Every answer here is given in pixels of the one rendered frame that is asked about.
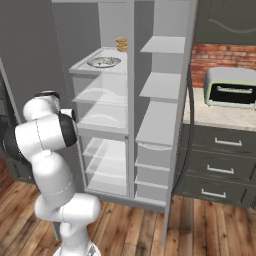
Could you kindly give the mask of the grey fridge door with gasket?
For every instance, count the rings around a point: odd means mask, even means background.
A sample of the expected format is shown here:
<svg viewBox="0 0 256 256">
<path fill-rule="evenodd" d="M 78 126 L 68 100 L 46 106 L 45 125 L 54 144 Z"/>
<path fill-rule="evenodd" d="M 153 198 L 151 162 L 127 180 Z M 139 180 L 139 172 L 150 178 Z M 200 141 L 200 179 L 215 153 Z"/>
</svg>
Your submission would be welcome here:
<svg viewBox="0 0 256 256">
<path fill-rule="evenodd" d="M 189 131 L 189 142 L 187 146 L 187 156 L 185 158 L 184 168 L 186 168 L 191 147 L 192 147 L 192 138 L 193 138 L 193 129 L 194 129 L 194 96 L 193 96 L 192 78 L 191 78 L 191 72 L 190 72 L 190 61 L 191 61 L 193 41 L 194 41 L 195 23 L 197 21 L 197 10 L 198 10 L 198 0 L 189 0 L 189 12 L 188 12 L 187 29 L 186 29 L 186 36 L 185 36 L 184 59 L 182 63 L 182 74 L 181 74 L 181 83 L 180 83 L 179 94 L 178 94 L 177 110 L 175 112 L 175 130 L 174 130 L 172 154 L 171 154 L 171 160 L 170 160 L 170 172 L 169 172 L 168 190 L 167 190 L 167 196 L 166 196 L 166 207 L 165 207 L 164 222 L 163 222 L 163 228 L 162 228 L 162 245 L 165 245 L 166 243 L 172 194 L 179 184 L 179 182 L 174 182 L 174 179 L 175 179 L 175 167 L 176 167 L 176 157 L 178 152 L 180 128 L 183 123 L 183 113 L 184 113 L 184 107 L 186 102 L 186 90 L 189 90 L 189 100 L 190 100 L 190 131 Z"/>
</svg>

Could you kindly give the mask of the silver fish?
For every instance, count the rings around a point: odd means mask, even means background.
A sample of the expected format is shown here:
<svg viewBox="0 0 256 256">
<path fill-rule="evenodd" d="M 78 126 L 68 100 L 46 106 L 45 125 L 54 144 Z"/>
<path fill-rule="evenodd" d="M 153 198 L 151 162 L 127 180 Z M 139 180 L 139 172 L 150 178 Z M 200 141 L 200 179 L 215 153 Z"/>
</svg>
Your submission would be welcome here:
<svg viewBox="0 0 256 256">
<path fill-rule="evenodd" d="M 113 63 L 114 63 L 113 58 L 109 58 L 109 57 L 98 58 L 97 60 L 98 65 L 112 65 Z"/>
</svg>

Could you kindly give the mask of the grey round plate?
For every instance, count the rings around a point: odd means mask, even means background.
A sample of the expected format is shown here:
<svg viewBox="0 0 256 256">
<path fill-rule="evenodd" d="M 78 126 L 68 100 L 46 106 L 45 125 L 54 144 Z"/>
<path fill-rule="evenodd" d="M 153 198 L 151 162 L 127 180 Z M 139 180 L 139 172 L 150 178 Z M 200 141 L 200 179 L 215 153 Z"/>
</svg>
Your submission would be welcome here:
<svg viewBox="0 0 256 256">
<path fill-rule="evenodd" d="M 113 58 L 114 60 L 114 63 L 112 65 L 98 65 L 97 64 L 97 60 L 98 58 L 103 58 L 103 57 L 96 57 L 96 58 L 93 58 L 93 59 L 90 59 L 87 64 L 91 67 L 95 67 L 95 68 L 111 68 L 111 67 L 114 67 L 116 65 L 118 65 L 121 60 L 119 58 L 116 58 L 116 57 L 109 57 L 109 58 Z"/>
</svg>

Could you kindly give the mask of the grey open fridge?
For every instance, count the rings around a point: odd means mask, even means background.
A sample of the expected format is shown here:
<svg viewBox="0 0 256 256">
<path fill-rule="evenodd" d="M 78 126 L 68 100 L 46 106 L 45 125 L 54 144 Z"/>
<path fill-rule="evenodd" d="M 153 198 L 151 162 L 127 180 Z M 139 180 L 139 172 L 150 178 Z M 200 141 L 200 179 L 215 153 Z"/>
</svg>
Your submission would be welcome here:
<svg viewBox="0 0 256 256">
<path fill-rule="evenodd" d="M 67 90 L 77 115 L 73 77 L 125 74 L 128 122 L 125 130 L 82 128 L 77 149 L 81 184 L 99 198 L 165 211 L 175 112 L 181 83 L 189 0 L 52 0 Z M 128 50 L 117 50 L 126 37 Z M 111 68 L 87 64 L 96 57 L 116 57 Z M 81 136 L 126 143 L 127 195 L 88 190 L 81 160 Z"/>
</svg>

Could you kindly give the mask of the pale green toaster oven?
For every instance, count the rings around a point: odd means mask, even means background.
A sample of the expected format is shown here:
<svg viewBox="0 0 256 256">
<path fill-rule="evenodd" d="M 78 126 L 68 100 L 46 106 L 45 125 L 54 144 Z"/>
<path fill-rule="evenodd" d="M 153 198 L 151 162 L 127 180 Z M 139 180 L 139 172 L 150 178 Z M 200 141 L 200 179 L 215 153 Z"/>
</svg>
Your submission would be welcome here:
<svg viewBox="0 0 256 256">
<path fill-rule="evenodd" d="M 205 74 L 204 102 L 208 106 L 256 110 L 256 70 L 210 68 Z"/>
</svg>

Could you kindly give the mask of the dark green drawer front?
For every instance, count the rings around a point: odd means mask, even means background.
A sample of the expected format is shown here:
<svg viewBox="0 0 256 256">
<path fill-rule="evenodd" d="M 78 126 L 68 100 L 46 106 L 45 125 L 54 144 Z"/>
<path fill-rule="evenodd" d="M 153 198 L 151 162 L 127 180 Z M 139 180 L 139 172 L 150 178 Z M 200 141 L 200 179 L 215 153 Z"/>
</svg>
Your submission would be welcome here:
<svg viewBox="0 0 256 256">
<path fill-rule="evenodd" d="M 214 168 L 230 169 L 235 173 L 223 174 L 207 171 L 207 165 Z M 189 157 L 188 174 L 211 177 L 221 180 L 256 185 L 256 159 L 209 151 L 193 150 Z"/>
<path fill-rule="evenodd" d="M 241 140 L 243 146 L 215 144 L 215 137 L 232 142 Z M 256 158 L 256 132 L 195 125 L 193 148 Z"/>
<path fill-rule="evenodd" d="M 227 198 L 222 199 L 202 195 L 201 188 L 205 191 L 219 194 L 226 192 Z M 242 206 L 245 208 L 250 208 L 256 202 L 256 187 L 191 175 L 186 175 L 184 177 L 181 185 L 177 189 L 177 194 L 200 200 Z"/>
</svg>

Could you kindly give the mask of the dark green wall cupboard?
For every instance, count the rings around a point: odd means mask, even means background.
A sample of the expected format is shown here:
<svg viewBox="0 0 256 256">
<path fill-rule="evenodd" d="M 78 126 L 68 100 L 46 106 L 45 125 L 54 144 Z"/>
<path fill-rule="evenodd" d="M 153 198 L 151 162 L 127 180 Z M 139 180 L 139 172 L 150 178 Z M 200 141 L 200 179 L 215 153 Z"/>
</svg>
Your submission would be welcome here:
<svg viewBox="0 0 256 256">
<path fill-rule="evenodd" d="M 256 46 L 256 0 L 199 0 L 195 41 Z"/>
</svg>

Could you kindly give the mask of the clear fridge drawer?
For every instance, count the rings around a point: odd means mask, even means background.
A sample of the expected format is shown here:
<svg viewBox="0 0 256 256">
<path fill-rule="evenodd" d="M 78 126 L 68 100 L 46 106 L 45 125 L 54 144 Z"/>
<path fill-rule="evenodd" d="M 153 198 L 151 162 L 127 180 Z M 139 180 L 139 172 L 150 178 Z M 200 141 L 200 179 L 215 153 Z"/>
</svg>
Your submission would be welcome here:
<svg viewBox="0 0 256 256">
<path fill-rule="evenodd" d="M 128 96 L 125 74 L 73 77 L 78 126 L 96 129 L 127 128 Z"/>
<path fill-rule="evenodd" d="M 104 194 L 126 196 L 126 143 L 89 136 L 81 136 L 79 143 L 86 188 Z"/>
</svg>

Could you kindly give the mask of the stack of yellow cookies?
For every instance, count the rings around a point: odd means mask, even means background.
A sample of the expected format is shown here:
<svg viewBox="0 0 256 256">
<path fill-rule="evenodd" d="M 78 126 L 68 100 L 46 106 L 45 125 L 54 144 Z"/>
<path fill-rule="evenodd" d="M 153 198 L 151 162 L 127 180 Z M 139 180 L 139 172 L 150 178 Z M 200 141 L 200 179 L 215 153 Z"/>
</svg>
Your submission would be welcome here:
<svg viewBox="0 0 256 256">
<path fill-rule="evenodd" d="M 119 37 L 116 39 L 117 50 L 126 52 L 128 50 L 128 39 L 126 37 Z"/>
</svg>

